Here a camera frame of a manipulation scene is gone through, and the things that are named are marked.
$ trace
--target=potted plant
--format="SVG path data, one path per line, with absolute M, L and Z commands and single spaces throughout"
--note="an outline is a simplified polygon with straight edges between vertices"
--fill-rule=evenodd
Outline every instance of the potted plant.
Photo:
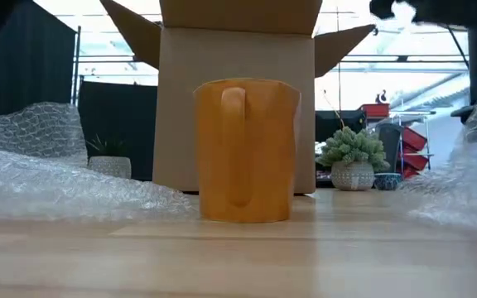
M 87 143 L 95 150 L 89 158 L 90 170 L 120 178 L 132 178 L 132 163 L 126 156 L 127 148 L 123 141 L 105 141 L 97 136 Z
M 330 178 L 337 189 L 368 190 L 373 187 L 374 172 L 389 168 L 385 158 L 378 135 L 343 127 L 327 139 L 316 161 L 332 167 Z

